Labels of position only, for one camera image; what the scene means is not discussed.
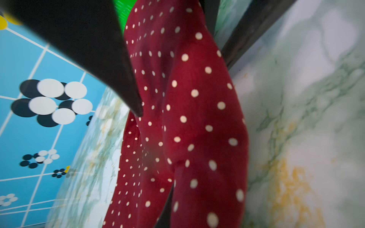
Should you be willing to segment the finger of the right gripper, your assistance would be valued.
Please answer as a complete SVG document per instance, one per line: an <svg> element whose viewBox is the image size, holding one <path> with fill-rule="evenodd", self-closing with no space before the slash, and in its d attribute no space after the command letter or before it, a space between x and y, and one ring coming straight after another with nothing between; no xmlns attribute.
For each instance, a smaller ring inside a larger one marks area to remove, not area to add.
<svg viewBox="0 0 365 228"><path fill-rule="evenodd" d="M220 2L220 0L199 0L204 12L205 24L212 36L215 33Z"/></svg>

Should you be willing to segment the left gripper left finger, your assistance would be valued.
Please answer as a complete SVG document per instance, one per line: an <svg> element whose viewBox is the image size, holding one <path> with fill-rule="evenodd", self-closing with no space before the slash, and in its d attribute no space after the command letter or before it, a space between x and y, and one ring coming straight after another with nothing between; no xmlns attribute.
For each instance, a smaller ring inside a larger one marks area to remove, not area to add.
<svg viewBox="0 0 365 228"><path fill-rule="evenodd" d="M1 10L112 88L136 116L143 115L112 1L1 1Z"/></svg>

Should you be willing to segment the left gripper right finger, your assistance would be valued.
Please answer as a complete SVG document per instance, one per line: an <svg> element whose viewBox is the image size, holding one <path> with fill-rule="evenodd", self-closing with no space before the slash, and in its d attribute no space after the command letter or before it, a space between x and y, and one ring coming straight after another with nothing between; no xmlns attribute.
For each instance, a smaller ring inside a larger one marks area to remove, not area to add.
<svg viewBox="0 0 365 228"><path fill-rule="evenodd" d="M295 2L296 0L252 1L221 50L227 68L232 68Z"/></svg>

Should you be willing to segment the red polka dot skirt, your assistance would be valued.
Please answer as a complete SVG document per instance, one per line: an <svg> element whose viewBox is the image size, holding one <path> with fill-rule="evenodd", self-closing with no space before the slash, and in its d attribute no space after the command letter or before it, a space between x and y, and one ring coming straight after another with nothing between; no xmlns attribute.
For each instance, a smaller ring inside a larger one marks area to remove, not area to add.
<svg viewBox="0 0 365 228"><path fill-rule="evenodd" d="M238 228L249 137L199 1L137 1L124 37L144 114L125 125L104 228Z"/></svg>

